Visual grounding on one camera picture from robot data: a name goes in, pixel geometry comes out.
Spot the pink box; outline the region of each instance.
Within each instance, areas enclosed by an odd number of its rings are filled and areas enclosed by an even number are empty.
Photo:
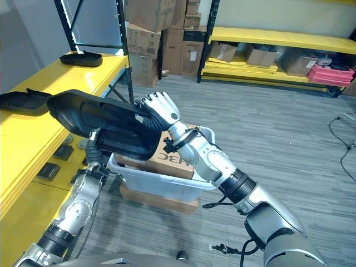
[[[355,74],[353,70],[349,68],[348,71],[340,71],[340,70],[333,70],[331,68],[322,68],[315,64],[312,69],[312,71],[319,72],[320,74],[326,73],[326,74],[332,74],[332,75],[338,75],[338,76],[352,76]]]
[[[327,80],[335,80],[342,82],[350,82],[352,80],[352,76],[344,76],[340,74],[332,74],[326,72],[314,71],[313,69],[308,73],[308,78],[322,78]]]
[[[318,78],[318,77],[309,77],[308,78],[311,82],[317,82],[317,83],[322,83],[324,85],[334,85],[334,86],[349,86],[351,83],[350,82],[343,82],[343,81],[337,81],[337,80],[329,80],[329,79],[324,79],[324,78]]]

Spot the electrical cord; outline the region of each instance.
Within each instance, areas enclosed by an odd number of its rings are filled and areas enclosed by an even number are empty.
[[[226,254],[237,254],[237,255],[241,255],[240,258],[240,267],[244,266],[244,259],[245,259],[245,255],[252,255],[253,253],[255,253],[256,251],[258,251],[258,247],[256,246],[254,249],[250,250],[250,251],[246,251],[247,245],[250,244],[251,242],[253,242],[253,239],[249,239],[247,240],[244,245],[243,245],[243,249],[242,251],[239,251],[238,249],[232,249],[229,246],[226,246],[224,244],[220,244],[220,246],[213,246],[210,245],[210,250],[218,250],[221,251],[222,253]]]
[[[216,206],[219,205],[226,205],[226,206],[233,206],[233,203],[223,203],[223,201],[226,199],[226,196],[224,196],[222,199],[220,199],[218,202],[213,202],[213,203],[208,203],[208,204],[204,204],[202,206],[203,209],[212,209]]]
[[[346,153],[342,156],[342,158],[340,159],[340,165],[341,165],[341,167],[343,168],[343,170],[347,173],[347,175],[350,176],[351,179],[356,182],[356,179],[346,170],[346,168],[345,168],[345,166],[344,166],[344,164],[343,164],[344,158],[347,156],[347,154],[349,154],[350,150],[351,150],[354,146],[353,146],[353,144],[350,145],[350,146],[349,146],[348,144],[346,144],[346,142],[345,142],[344,140],[342,140],[340,137],[338,137],[338,136],[334,133],[334,131],[333,131],[333,129],[332,129],[332,124],[333,124],[333,122],[336,121],[336,120],[340,120],[340,119],[341,119],[341,117],[337,117],[337,118],[333,119],[332,121],[330,121],[330,123],[329,123],[329,129],[330,129],[330,132],[332,133],[332,135],[333,135],[334,137],[336,137],[340,142],[342,142],[342,143],[344,144],[344,146],[346,147],[347,151],[346,151]]]
[[[253,253],[255,253],[258,250],[258,247],[256,246],[254,249],[252,249],[251,251],[248,251],[247,253],[245,252],[247,245],[249,243],[251,243],[253,241],[253,239],[249,239],[245,242],[243,249],[242,249],[242,253],[241,253],[241,258],[240,258],[240,267],[244,267],[244,259],[245,259],[245,255],[251,255]]]
[[[78,259],[78,257],[79,257],[80,254],[82,253],[82,250],[83,250],[85,244],[87,243],[87,240],[88,240],[89,234],[90,234],[90,232],[91,232],[91,229],[93,228],[93,224],[94,224],[96,212],[97,212],[98,206],[99,206],[100,193],[101,193],[101,186],[99,186],[99,194],[98,194],[98,197],[97,197],[97,199],[96,199],[96,206],[95,206],[95,209],[94,209],[94,212],[93,212],[93,217],[92,217],[91,222],[90,222],[90,226],[89,226],[89,229],[88,229],[88,233],[87,233],[87,235],[85,236],[84,242],[83,242],[82,246],[80,247],[80,250],[79,250],[77,256],[75,257],[75,259]]]

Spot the cardboard box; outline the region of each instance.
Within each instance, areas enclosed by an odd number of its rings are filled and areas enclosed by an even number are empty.
[[[187,14],[184,19],[184,29],[199,29],[201,14]]]
[[[288,75],[305,77],[317,61],[318,57],[307,50],[289,48],[284,52],[280,64]]]
[[[197,14],[199,9],[199,3],[200,0],[198,1],[188,0],[186,14],[191,14],[191,15]]]
[[[196,76],[198,74],[203,42],[183,41],[180,75]]]
[[[272,51],[265,51],[263,47],[270,47]],[[276,59],[277,52],[271,46],[248,44],[245,58],[247,64],[270,67]]]
[[[122,198],[128,201],[143,203],[167,210],[175,210],[184,214],[192,214],[198,208],[198,199],[191,203],[185,203],[175,199],[168,199],[163,196],[132,191],[127,189],[124,183],[121,183],[120,185],[120,193]]]
[[[198,31],[184,31],[180,75],[197,75],[205,38],[205,26],[199,27]]]
[[[191,179],[194,174],[193,167],[183,161],[178,152],[167,154],[163,150],[163,148],[166,146],[163,140],[166,137],[170,138],[170,135],[167,131],[162,133],[158,148],[152,158],[149,160],[139,161],[119,154],[115,154],[115,159],[121,164],[129,165],[139,170]]]
[[[127,30],[127,45],[130,53],[157,59],[161,32],[152,32],[132,23]]]
[[[213,42],[209,57],[231,62],[231,60],[233,60],[236,49],[237,47],[226,43]]]
[[[172,23],[168,26],[168,29],[183,29],[185,8],[187,5],[186,0],[176,0],[176,6],[174,8]]]
[[[129,54],[133,85],[153,87],[158,79],[157,61],[151,57]]]
[[[206,27],[199,26],[199,29],[197,31],[186,29],[184,31],[183,41],[205,42],[205,38],[206,38]]]
[[[125,20],[160,32],[170,26],[175,5],[176,0],[126,0]]]
[[[179,74],[183,45],[182,29],[166,29],[163,34],[163,70]]]

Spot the yellow shelf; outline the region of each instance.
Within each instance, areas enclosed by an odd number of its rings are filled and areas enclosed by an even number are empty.
[[[12,266],[39,240],[71,192],[30,182],[1,220],[1,266]]]
[[[25,91],[29,87],[55,95],[78,89],[98,96],[124,67],[128,67],[127,56],[103,55],[102,65],[95,68],[64,65],[57,60],[12,91]],[[49,112],[31,117],[0,110],[0,122],[2,218],[68,131]]]
[[[265,29],[214,27],[211,41],[261,43],[310,48],[356,55],[356,42],[351,39],[297,32],[269,31]]]
[[[231,75],[236,78],[261,78],[266,80],[312,83],[309,81],[307,77],[290,76],[281,69],[278,69],[278,71],[276,71],[275,73],[268,74],[268,73],[248,72],[248,71],[234,70],[234,69],[227,70],[215,66],[209,66],[208,63],[205,63],[205,66],[206,67],[204,67],[201,71],[202,75],[205,73],[209,73],[215,76]]]
[[[328,91],[328,89],[324,87],[308,86],[305,84],[298,85],[298,84],[290,84],[290,83],[279,82],[279,81],[254,80],[248,78],[237,78],[237,77],[229,77],[229,76],[204,75],[202,76],[202,79],[213,80],[213,81],[226,81],[226,82],[245,82],[245,83],[254,83],[259,85],[270,85],[270,86],[284,86],[284,87],[293,87],[298,89],[313,90],[313,91],[320,91],[320,92]]]

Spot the gray carpet floor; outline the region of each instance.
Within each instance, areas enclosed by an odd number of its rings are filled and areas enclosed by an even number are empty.
[[[127,96],[125,84],[116,88]],[[294,210],[331,267],[356,266],[356,182],[342,170],[339,160],[346,149],[328,128],[342,112],[356,112],[356,97],[331,98],[326,93],[236,83],[196,83],[195,78],[175,75],[159,81],[153,89],[134,86],[133,90],[135,97],[153,90],[168,92],[180,108],[183,122],[212,128],[217,144],[238,168]],[[113,93],[109,97],[117,98]],[[333,129],[348,144],[356,140],[356,127],[346,120],[335,121]],[[344,164],[356,177],[356,149]],[[121,198],[120,182],[111,176],[103,188],[81,256],[144,253],[174,257],[183,249],[201,267],[239,265],[239,256],[209,250],[209,244],[220,243],[241,249],[249,238],[244,217],[235,209],[199,207],[194,214],[184,215],[135,204]],[[199,204],[219,198],[219,191],[205,191]],[[262,251],[245,257],[244,266],[262,265]]]

